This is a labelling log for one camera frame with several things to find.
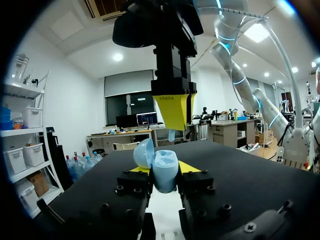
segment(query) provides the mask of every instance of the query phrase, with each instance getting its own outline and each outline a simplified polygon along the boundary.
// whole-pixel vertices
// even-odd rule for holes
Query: wooden floor
[[[263,147],[260,146],[260,148],[258,150],[258,156],[261,157],[261,158],[265,158],[265,159],[272,158],[277,153],[277,150],[278,150],[277,143],[278,143],[277,139],[273,138],[272,143],[269,144],[269,148],[263,149]],[[271,159],[271,161],[276,161],[276,158],[273,157]],[[293,167],[293,168],[296,168],[296,169],[301,169],[301,170],[307,171],[307,169],[305,169],[304,165],[301,164],[301,163],[296,163],[296,162],[292,162],[292,161],[289,162],[288,161],[288,162],[283,162],[282,164],[285,164],[287,166],[290,166],[290,167]]]
[[[272,143],[269,144],[269,148],[263,149],[263,147],[260,146],[258,156],[261,158],[265,158],[265,159],[271,158],[273,155],[276,154],[276,152],[278,150],[277,143],[278,143],[277,139],[274,138]]]

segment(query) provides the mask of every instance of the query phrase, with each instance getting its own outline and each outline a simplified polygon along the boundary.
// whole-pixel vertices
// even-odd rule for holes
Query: black table
[[[199,235],[202,239],[205,236],[221,236],[266,210],[278,210],[289,199],[294,203],[294,214],[298,220],[292,225],[296,237],[302,234],[303,239],[307,239],[308,231],[305,230],[309,230],[309,221],[319,217],[320,175],[207,140],[156,147],[155,151],[161,149],[173,150],[180,161],[200,170],[208,170],[214,177],[215,204],[232,205],[230,217],[223,224],[204,229]],[[68,219],[79,216],[79,211],[99,215],[103,203],[108,203],[111,207],[131,204],[125,198],[116,196],[115,187],[117,177],[123,170],[135,167],[133,150],[114,151],[57,197],[50,206],[63,219]],[[36,221],[42,224],[46,222],[41,214]]]

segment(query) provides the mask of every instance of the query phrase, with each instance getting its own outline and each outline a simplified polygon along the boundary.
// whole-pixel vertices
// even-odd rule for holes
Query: computer monitor
[[[136,120],[138,126],[152,125],[158,123],[156,112],[139,113],[136,115]]]
[[[116,125],[120,128],[132,128],[138,126],[136,114],[117,116],[115,119]]]

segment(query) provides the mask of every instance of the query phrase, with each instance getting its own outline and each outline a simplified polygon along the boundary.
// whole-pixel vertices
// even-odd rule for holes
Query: air vent
[[[316,70],[313,70],[313,71],[309,72],[309,75],[310,75],[310,76],[316,75]]]
[[[103,21],[117,18],[124,12],[120,12],[122,5],[128,0],[84,0],[91,17],[101,18]]]

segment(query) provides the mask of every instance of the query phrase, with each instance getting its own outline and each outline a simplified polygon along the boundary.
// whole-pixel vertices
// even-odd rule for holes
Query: blue box
[[[12,130],[12,121],[0,121],[0,130]]]
[[[10,122],[10,114],[11,114],[11,110],[1,106],[0,108],[0,122]]]

